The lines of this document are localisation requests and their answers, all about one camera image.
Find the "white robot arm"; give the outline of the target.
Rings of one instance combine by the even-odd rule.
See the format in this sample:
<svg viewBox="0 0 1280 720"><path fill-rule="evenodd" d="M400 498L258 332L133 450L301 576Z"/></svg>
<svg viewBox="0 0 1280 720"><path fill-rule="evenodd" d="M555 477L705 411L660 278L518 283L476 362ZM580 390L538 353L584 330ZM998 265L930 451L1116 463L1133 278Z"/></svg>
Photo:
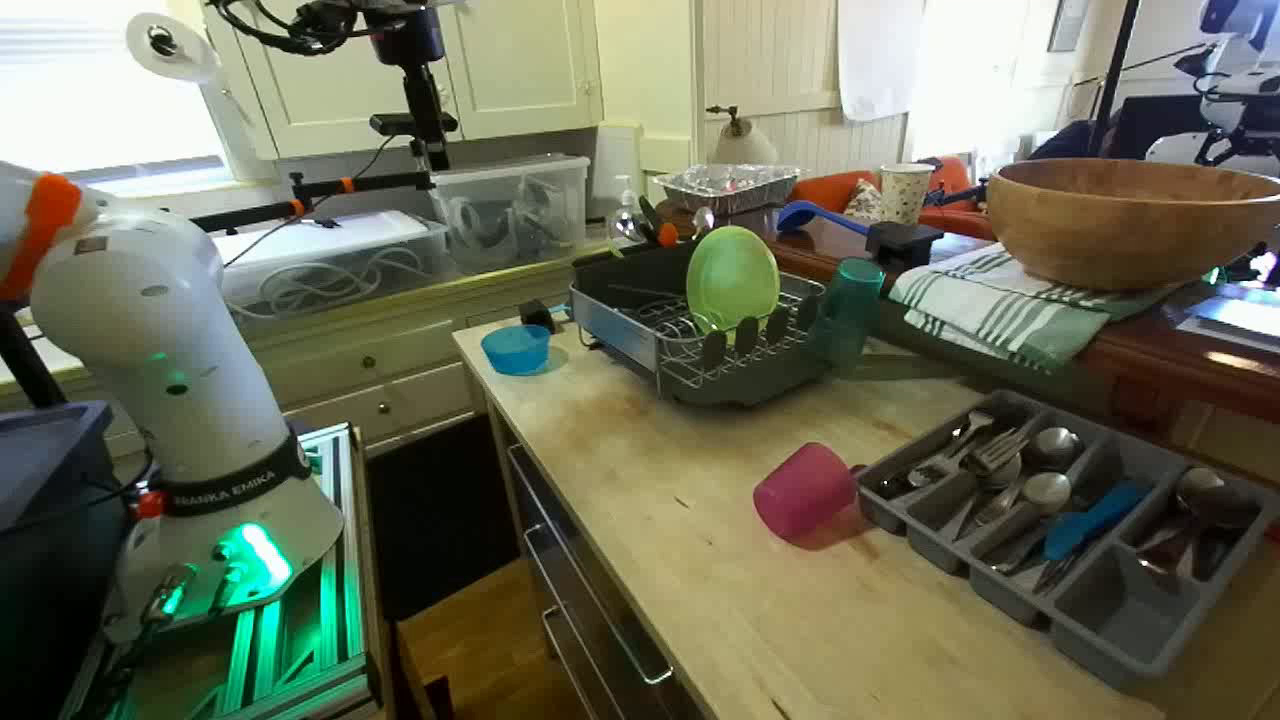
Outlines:
<svg viewBox="0 0 1280 720"><path fill-rule="evenodd" d="M223 260L177 213L58 171L0 176L0 301L75 356L155 459L105 636L267 605L341 538L279 400L223 304Z"/></svg>

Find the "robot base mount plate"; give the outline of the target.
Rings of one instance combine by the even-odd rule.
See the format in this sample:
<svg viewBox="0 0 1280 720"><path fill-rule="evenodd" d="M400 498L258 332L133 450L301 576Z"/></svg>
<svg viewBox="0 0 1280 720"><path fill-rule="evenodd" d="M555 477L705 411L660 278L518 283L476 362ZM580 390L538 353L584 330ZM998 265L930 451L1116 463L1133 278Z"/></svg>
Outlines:
<svg viewBox="0 0 1280 720"><path fill-rule="evenodd" d="M323 720L371 700L350 424L307 479L221 515L150 515L105 607L102 720Z"/></svg>

